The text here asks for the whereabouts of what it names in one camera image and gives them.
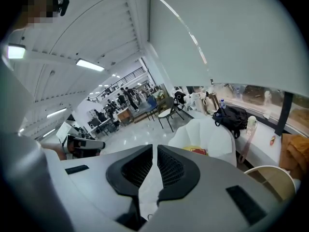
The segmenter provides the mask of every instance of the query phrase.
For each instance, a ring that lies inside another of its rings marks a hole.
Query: plastic bottle
[[[236,88],[236,98],[240,99],[240,88],[239,87]]]
[[[224,99],[221,99],[221,102],[220,102],[220,107],[221,107],[221,108],[226,108],[226,105],[225,105]]]

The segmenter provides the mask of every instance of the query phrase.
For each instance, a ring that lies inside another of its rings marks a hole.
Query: white floor
[[[140,212],[145,219],[147,219],[149,214],[153,214],[157,210],[156,201],[160,190],[163,188],[161,174],[157,166],[156,147],[159,144],[167,145],[175,135],[177,128],[187,124],[191,120],[183,112],[180,112],[180,115],[184,120],[177,114],[173,115],[173,119],[169,119],[174,132],[171,131],[166,119],[160,120],[164,127],[162,129],[158,118],[154,116],[154,121],[151,117],[150,121],[145,118],[136,124],[132,123],[122,127],[119,131],[108,136],[98,138],[98,140],[106,143],[105,149],[101,151],[101,157],[104,157],[104,154],[110,154],[139,145],[153,144],[153,166],[140,187],[139,192]]]

